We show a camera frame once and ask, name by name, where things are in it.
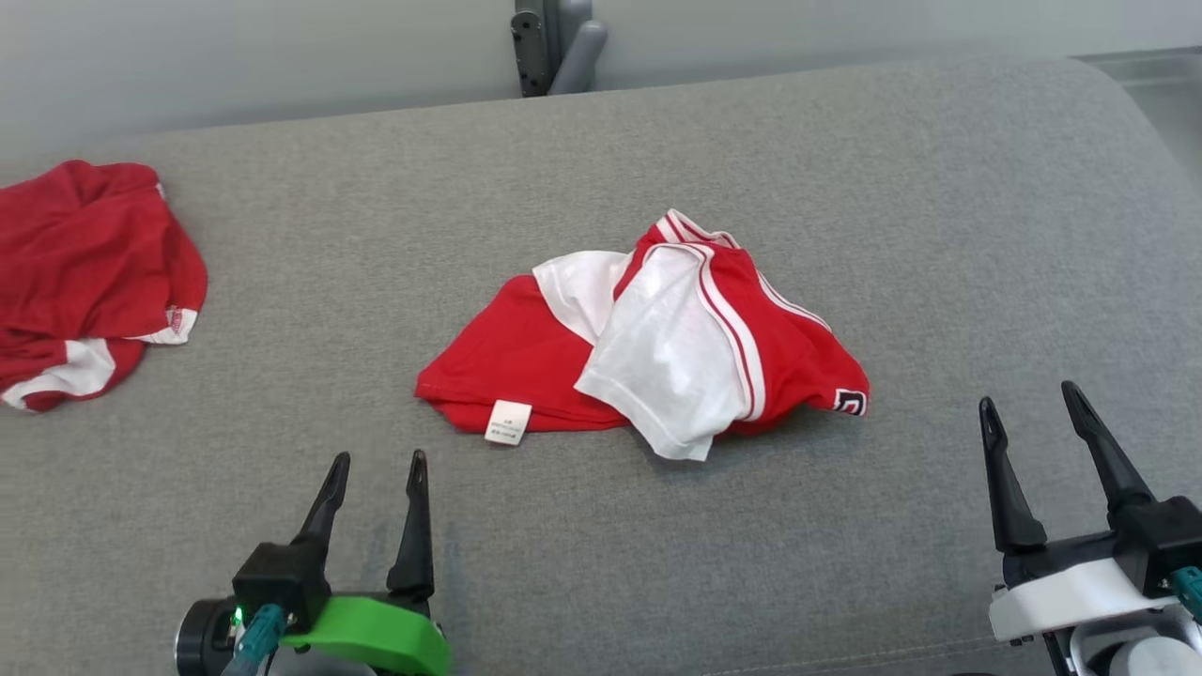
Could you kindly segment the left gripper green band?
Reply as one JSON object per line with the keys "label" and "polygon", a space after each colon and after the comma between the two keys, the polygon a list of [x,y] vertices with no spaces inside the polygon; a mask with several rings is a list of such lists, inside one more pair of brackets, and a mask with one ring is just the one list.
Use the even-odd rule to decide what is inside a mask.
{"label": "left gripper green band", "polygon": [[[337,453],[293,544],[328,546],[347,496],[349,453]],[[428,462],[415,450],[409,462],[407,512],[389,595],[433,595],[432,514]],[[426,615],[369,595],[332,595],[313,629],[282,607],[251,611],[236,598],[194,604],[175,636],[179,675],[448,675],[451,651]]]}

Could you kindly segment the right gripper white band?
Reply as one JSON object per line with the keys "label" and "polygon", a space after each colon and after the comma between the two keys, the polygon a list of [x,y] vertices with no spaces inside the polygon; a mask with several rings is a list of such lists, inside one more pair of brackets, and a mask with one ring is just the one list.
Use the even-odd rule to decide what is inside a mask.
{"label": "right gripper white band", "polygon": [[[1063,398],[1093,458],[1108,516],[1155,503],[1146,479],[1079,386],[1063,381]],[[1111,530],[1046,544],[1045,527],[1010,464],[1008,433],[989,397],[978,401],[978,427],[995,548],[1025,553],[1002,558],[1002,585],[988,607],[995,640],[1018,645],[1051,638],[1057,650],[1082,650],[1087,638],[1148,630],[1197,650],[1197,617],[1171,591],[1144,595],[1115,564],[1117,536]]]}

